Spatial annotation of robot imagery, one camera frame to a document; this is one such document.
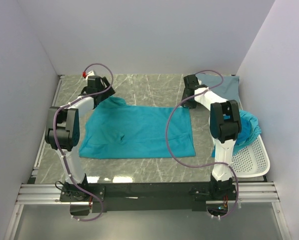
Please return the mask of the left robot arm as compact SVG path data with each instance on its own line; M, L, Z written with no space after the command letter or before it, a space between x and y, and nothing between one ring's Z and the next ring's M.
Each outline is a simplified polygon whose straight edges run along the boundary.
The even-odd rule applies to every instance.
M86 200L90 194L79 156L80 118L115 93L112 82L105 76L91 71L83 77L87 86L75 100L49 108L44 135L45 142L59 156L65 172L62 191L71 192L78 201Z

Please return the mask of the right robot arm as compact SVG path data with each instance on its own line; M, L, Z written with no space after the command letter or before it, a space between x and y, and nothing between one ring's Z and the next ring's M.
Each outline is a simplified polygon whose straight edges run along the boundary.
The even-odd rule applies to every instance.
M230 169L234 146L242 130L239 105L236 100L227 100L204 84L194 74L183 78L183 107L195 108L197 104L209 110L209 131L214 143L214 162L210 177L209 195L221 199L233 185Z

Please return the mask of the teal t shirt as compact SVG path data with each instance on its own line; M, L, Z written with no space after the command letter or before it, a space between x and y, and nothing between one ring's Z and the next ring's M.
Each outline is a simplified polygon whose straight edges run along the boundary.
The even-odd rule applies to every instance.
M193 132L188 108L128 105L109 97L85 124L79 149L89 159L153 159L194 157Z

